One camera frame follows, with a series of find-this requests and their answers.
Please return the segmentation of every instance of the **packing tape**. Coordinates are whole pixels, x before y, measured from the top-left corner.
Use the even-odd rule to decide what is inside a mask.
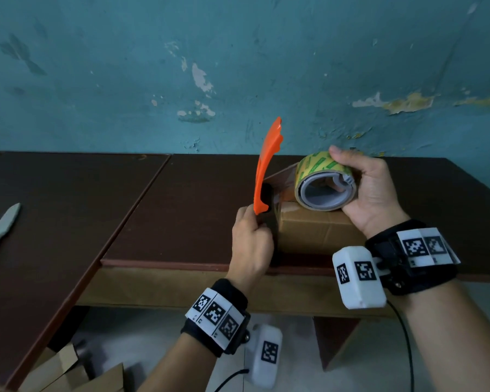
[[[338,164],[327,151],[307,155],[296,167],[294,195],[307,209],[339,209],[354,198],[356,190],[350,168]]]

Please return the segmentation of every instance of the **finger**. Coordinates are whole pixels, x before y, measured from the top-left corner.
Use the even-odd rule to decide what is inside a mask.
[[[358,169],[364,174],[371,174],[380,170],[385,163],[382,159],[367,157],[357,151],[341,150],[336,146],[330,146],[329,154],[334,161]]]
[[[245,210],[242,220],[247,224],[251,231],[258,229],[258,221],[254,213],[254,205],[249,205]]]
[[[238,209],[238,212],[236,213],[236,221],[235,221],[235,224],[243,218],[243,215],[245,214],[245,210],[247,210],[247,207],[246,206],[241,207],[240,209]]]

